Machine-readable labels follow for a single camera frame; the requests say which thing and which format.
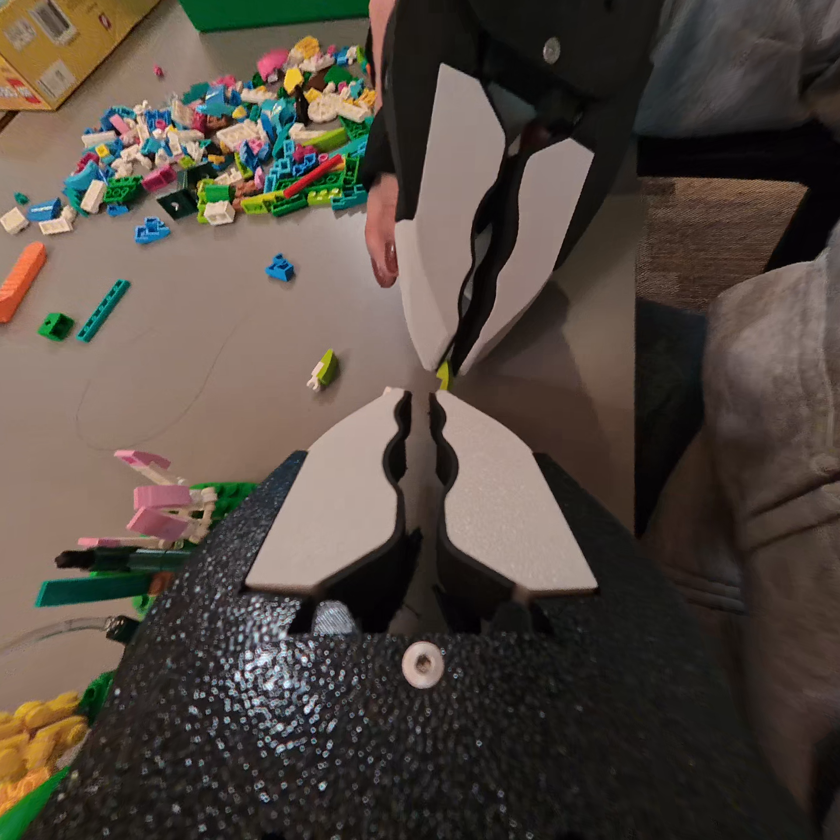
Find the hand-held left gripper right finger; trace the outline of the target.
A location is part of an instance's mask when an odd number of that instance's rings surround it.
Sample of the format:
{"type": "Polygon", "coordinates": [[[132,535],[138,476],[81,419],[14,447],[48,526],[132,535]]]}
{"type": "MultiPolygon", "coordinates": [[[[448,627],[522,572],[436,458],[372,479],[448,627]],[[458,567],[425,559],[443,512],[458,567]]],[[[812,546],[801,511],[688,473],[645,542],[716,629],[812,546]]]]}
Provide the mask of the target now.
{"type": "Polygon", "coordinates": [[[437,573],[469,601],[590,594],[598,584],[535,454],[452,392],[429,396],[444,486],[437,573]]]}

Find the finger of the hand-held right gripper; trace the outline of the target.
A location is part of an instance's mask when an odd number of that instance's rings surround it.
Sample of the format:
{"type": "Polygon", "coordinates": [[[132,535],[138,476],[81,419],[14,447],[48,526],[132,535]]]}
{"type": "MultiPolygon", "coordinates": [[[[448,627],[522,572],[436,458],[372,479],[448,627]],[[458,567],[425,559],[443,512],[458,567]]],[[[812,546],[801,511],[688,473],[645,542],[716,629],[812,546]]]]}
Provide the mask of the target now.
{"type": "Polygon", "coordinates": [[[468,339],[468,351],[456,359],[465,375],[487,355],[530,308],[554,272],[575,208],[592,166],[591,150],[574,139],[548,145],[523,163],[513,208],[516,219],[505,224],[496,244],[504,243],[490,278],[480,290],[492,292],[491,305],[473,293],[479,329],[468,339]]]}
{"type": "Polygon", "coordinates": [[[474,265],[474,222],[494,186],[506,136],[480,81],[438,71],[415,215],[395,225],[407,330],[426,371],[436,371],[459,326],[459,297],[474,265]]]}

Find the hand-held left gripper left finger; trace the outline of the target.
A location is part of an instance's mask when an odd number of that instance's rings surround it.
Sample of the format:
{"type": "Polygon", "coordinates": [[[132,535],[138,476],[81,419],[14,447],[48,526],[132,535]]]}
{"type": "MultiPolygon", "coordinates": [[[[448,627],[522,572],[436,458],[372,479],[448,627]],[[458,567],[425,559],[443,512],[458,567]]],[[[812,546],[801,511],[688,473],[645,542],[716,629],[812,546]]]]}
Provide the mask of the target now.
{"type": "Polygon", "coordinates": [[[397,545],[412,398],[387,387],[310,446],[245,578],[248,589],[326,593],[397,545]]]}

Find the lime and white lego piece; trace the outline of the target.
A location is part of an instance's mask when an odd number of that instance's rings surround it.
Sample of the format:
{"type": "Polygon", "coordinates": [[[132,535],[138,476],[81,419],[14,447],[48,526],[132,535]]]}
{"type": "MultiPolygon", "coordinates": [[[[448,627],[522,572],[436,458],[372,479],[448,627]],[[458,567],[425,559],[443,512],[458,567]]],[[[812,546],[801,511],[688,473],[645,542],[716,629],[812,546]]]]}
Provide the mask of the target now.
{"type": "Polygon", "coordinates": [[[311,371],[307,381],[307,388],[313,392],[320,392],[335,380],[340,370],[340,360],[333,349],[328,349],[320,361],[311,371]]]}

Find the pink lego flower model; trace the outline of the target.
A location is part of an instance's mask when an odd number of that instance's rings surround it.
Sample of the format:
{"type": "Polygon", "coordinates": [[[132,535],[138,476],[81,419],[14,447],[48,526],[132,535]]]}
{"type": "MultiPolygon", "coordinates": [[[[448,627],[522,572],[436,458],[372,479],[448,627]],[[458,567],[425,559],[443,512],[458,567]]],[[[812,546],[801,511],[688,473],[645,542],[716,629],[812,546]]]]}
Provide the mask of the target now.
{"type": "Polygon", "coordinates": [[[143,479],[133,489],[125,533],[80,537],[74,549],[60,552],[57,569],[77,575],[45,581],[36,608],[128,600],[138,618],[145,618],[191,555],[258,486],[248,481],[193,484],[176,475],[164,456],[126,448],[113,455],[143,479]]]}

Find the pile of mixed lego bricks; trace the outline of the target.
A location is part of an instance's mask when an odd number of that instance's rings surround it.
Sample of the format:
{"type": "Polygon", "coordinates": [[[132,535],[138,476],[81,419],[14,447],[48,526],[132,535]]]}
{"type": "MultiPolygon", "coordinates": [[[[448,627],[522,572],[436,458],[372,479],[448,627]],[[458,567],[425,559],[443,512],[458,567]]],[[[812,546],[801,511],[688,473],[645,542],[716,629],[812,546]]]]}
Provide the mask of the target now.
{"type": "Polygon", "coordinates": [[[308,36],[263,55],[249,79],[202,81],[162,108],[111,106],[85,128],[60,195],[36,204],[16,192],[2,230],[66,234],[81,217],[125,215],[142,196],[171,219],[214,227],[238,214],[362,207],[376,99],[369,49],[308,36]]]}

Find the long teal lego plate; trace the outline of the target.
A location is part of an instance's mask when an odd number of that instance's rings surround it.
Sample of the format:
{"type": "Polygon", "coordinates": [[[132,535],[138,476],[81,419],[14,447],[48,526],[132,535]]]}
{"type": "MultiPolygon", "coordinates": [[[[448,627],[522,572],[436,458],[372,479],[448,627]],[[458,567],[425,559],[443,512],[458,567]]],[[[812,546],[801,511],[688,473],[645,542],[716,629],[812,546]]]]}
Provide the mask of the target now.
{"type": "Polygon", "coordinates": [[[89,343],[95,338],[130,288],[131,283],[128,280],[118,279],[114,282],[88,319],[79,328],[76,335],[79,342],[89,343]]]}

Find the heap of yellow lego pieces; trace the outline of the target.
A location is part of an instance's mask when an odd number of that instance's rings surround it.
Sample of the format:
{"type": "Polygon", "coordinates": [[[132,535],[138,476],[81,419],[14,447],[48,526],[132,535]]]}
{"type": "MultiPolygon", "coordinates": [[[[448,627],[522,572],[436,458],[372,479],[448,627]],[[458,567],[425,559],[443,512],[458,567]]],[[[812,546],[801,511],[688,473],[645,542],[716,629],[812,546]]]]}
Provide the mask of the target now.
{"type": "Polygon", "coordinates": [[[89,731],[88,716],[75,691],[2,711],[1,814],[66,767],[89,731]]]}

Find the person's right hand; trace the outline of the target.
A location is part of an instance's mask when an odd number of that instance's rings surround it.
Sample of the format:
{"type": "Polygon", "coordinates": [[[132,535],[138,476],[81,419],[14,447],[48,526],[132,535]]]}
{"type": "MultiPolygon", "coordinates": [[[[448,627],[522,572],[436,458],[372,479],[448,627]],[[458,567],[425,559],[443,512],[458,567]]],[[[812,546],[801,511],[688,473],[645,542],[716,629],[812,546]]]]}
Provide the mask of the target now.
{"type": "Polygon", "coordinates": [[[392,288],[399,275],[396,255],[398,182],[394,174],[377,177],[368,193],[364,240],[377,284],[392,288]]]}

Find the green box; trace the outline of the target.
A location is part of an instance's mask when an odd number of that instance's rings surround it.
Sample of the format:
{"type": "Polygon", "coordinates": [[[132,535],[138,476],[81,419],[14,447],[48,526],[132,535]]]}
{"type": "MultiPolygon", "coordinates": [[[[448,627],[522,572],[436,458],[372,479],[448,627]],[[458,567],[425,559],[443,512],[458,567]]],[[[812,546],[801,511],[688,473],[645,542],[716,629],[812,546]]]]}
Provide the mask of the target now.
{"type": "Polygon", "coordinates": [[[365,18],[368,1],[181,1],[201,33],[365,18]]]}

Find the grey sweatshirt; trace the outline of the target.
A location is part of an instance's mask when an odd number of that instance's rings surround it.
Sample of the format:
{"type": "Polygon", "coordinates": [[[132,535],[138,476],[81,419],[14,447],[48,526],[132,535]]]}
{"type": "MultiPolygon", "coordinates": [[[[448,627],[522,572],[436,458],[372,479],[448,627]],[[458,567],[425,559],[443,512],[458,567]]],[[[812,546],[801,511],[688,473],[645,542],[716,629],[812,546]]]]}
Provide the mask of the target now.
{"type": "Polygon", "coordinates": [[[820,838],[838,838],[839,231],[725,290],[646,353],[679,460],[643,540],[820,838]]]}

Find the clear glass bowl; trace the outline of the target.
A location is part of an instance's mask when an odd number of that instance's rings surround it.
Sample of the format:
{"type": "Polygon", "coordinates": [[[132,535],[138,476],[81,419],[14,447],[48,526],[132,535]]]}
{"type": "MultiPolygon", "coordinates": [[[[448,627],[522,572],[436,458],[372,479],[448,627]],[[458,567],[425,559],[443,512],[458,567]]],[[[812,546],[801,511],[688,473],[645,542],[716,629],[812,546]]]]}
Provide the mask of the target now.
{"type": "Polygon", "coordinates": [[[75,691],[81,696],[81,708],[90,726],[66,767],[10,812],[1,814],[2,839],[23,838],[70,774],[70,766],[92,734],[116,676],[114,667],[99,675],[95,675],[95,668],[114,666],[137,626],[130,616],[85,616],[37,627],[2,645],[2,711],[15,711],[27,701],[49,700],[75,691]]]}

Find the orange brick separator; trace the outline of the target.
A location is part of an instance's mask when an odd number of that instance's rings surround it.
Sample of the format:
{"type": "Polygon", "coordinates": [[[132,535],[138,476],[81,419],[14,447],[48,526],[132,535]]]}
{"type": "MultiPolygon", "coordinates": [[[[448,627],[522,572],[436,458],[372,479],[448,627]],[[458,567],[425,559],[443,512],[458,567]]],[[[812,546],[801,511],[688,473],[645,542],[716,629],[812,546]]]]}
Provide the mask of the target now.
{"type": "Polygon", "coordinates": [[[12,321],[21,302],[46,262],[46,246],[41,242],[27,245],[1,286],[1,323],[12,321]]]}

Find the yellow cardboard box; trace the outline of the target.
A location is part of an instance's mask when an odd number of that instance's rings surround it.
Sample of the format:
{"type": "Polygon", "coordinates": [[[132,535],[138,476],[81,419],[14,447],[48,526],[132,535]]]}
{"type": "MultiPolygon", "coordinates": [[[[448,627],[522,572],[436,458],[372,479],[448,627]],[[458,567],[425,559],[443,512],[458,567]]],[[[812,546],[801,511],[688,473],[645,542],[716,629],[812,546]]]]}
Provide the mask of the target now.
{"type": "Polygon", "coordinates": [[[53,112],[157,1],[2,1],[1,111],[53,112]]]}

